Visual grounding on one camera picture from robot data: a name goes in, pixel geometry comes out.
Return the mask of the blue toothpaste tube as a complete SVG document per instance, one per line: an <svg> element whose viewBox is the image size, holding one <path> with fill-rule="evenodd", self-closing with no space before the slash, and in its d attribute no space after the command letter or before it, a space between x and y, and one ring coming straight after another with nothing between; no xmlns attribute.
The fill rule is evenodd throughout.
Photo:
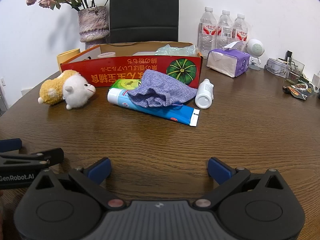
<svg viewBox="0 0 320 240"><path fill-rule="evenodd" d="M164 118L167 120L179 122L181 124L196 127L199 119L200 110L186 105L171 105L168 107L141 107L135 105L128 97L128 90L119 88L110 88L107 94L108 102L120 107L143 112Z"/></svg>

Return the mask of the white plastic bottle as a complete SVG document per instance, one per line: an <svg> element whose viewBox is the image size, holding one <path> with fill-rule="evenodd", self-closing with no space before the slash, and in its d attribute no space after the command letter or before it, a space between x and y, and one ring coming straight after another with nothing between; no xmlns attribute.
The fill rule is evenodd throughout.
<svg viewBox="0 0 320 240"><path fill-rule="evenodd" d="M195 104L200 109L208 109L214 100L214 85L209 79L204 79L197 89Z"/></svg>

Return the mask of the purple cloth pouch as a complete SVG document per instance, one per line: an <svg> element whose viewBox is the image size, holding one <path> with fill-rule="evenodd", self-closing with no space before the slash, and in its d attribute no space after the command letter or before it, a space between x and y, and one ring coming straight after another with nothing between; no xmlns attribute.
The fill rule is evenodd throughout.
<svg viewBox="0 0 320 240"><path fill-rule="evenodd" d="M196 94L196 88L155 70L146 70L141 78L141 85L128 91L129 99L144 108L181 105L193 99Z"/></svg>

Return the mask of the iridescent plastic wrap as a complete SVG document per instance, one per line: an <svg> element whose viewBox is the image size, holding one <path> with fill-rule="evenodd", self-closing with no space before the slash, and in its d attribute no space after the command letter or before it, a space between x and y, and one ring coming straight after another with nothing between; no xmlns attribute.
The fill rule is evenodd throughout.
<svg viewBox="0 0 320 240"><path fill-rule="evenodd" d="M195 57L199 52L199 49L195 45L186 47L171 47L169 44L157 49L155 51L156 56L193 56Z"/></svg>

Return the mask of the yellow white plush sheep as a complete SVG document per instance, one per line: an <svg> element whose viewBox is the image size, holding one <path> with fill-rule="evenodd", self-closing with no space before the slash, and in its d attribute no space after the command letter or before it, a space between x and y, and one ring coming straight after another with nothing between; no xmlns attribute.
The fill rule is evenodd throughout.
<svg viewBox="0 0 320 240"><path fill-rule="evenodd" d="M66 109L81 108L95 94L95 87L75 70L65 70L58 77L46 80L39 91L39 104L55 105L62 100Z"/></svg>

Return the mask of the yellow mug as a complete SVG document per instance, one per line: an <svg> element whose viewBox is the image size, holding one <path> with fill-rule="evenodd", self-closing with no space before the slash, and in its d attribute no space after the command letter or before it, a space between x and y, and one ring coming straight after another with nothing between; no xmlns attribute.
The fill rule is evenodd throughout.
<svg viewBox="0 0 320 240"><path fill-rule="evenodd" d="M75 55L80 54L80 49L72 49L65 51L59 55L57 55L57 64L59 67L59 71L62 72L61 70L61 64L64 63L65 61L69 60L70 58L74 57Z"/></svg>

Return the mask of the red cardboard box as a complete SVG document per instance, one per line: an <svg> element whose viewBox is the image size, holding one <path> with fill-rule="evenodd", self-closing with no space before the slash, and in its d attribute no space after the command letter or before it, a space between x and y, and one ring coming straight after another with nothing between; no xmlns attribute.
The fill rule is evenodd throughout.
<svg viewBox="0 0 320 240"><path fill-rule="evenodd" d="M203 57L156 56L155 51L165 45L191 46L186 42L132 42L93 46L61 64L61 70L75 70L96 87L110 87L118 79L141 79L146 70L155 70L197 88ZM98 58L101 53L114 51L115 57Z"/></svg>

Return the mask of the snack wrapper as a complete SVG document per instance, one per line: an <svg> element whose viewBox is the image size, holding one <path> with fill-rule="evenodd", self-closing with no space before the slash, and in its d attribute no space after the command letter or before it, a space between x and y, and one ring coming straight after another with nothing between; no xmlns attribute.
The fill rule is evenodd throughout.
<svg viewBox="0 0 320 240"><path fill-rule="evenodd" d="M313 93L313 86L307 83L283 86L283 92L291 94L294 98L306 100Z"/></svg>

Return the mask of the pink tape roll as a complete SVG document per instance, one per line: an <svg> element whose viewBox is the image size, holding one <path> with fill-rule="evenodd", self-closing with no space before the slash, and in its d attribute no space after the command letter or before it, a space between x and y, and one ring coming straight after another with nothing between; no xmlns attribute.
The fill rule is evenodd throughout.
<svg viewBox="0 0 320 240"><path fill-rule="evenodd" d="M110 58L110 57L115 57L115 56L116 56L116 53L114 51L110 51L110 52L101 53L97 57L98 58Z"/></svg>

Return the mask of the purple tissue pack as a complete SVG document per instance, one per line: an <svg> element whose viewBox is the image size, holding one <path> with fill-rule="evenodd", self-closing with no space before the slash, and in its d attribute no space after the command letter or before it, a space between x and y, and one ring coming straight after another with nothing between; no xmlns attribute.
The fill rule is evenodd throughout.
<svg viewBox="0 0 320 240"><path fill-rule="evenodd" d="M243 45L244 42L235 41L222 49L211 50L207 57L207 67L232 78L244 74L248 70L250 55L238 50Z"/></svg>

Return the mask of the white charger block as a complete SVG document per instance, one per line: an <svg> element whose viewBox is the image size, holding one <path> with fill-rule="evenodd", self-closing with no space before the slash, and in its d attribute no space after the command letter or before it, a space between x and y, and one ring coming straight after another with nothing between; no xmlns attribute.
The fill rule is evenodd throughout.
<svg viewBox="0 0 320 240"><path fill-rule="evenodd" d="M320 90L320 72L318 72L317 74L314 74L314 75L313 75L311 84L312 84L313 87L314 87L314 91L315 91L316 93L318 93L319 90Z"/></svg>

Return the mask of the white round robot toy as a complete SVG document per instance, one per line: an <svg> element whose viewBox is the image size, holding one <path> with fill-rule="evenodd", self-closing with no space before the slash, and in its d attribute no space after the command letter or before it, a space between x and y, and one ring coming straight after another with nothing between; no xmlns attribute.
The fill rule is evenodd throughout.
<svg viewBox="0 0 320 240"><path fill-rule="evenodd" d="M265 52L264 45L261 41L253 38L248 41L246 50L250 55L248 67L259 71L259 65L261 64L260 57Z"/></svg>

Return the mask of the purple ceramic vase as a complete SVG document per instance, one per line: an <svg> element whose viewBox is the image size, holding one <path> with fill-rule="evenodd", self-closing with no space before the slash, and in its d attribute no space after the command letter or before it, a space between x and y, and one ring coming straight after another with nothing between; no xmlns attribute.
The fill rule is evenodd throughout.
<svg viewBox="0 0 320 240"><path fill-rule="evenodd" d="M110 34L108 11L105 6L82 9L78 12L80 42L85 49L105 44Z"/></svg>

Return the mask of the water bottle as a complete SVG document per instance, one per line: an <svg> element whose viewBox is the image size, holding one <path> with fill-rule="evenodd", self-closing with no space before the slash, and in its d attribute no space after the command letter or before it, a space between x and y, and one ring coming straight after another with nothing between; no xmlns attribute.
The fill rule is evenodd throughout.
<svg viewBox="0 0 320 240"><path fill-rule="evenodd" d="M216 49L222 49L232 41L233 22L230 18L230 11L223 10L217 23Z"/></svg>
<svg viewBox="0 0 320 240"><path fill-rule="evenodd" d="M199 36L197 46L206 59L211 50L215 48L217 21L213 15L212 7L205 7L199 23Z"/></svg>
<svg viewBox="0 0 320 240"><path fill-rule="evenodd" d="M247 42L248 26L245 22L245 16L243 14L237 14L237 18L234 21L232 27L232 39L233 41Z"/></svg>

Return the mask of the left water bottle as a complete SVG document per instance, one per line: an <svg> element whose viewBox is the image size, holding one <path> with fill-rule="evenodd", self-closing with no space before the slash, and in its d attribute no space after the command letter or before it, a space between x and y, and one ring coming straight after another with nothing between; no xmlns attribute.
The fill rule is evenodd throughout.
<svg viewBox="0 0 320 240"><path fill-rule="evenodd" d="M206 59L211 50L215 48L217 21L213 15L212 7L205 7L199 23L199 36L197 46Z"/></svg>

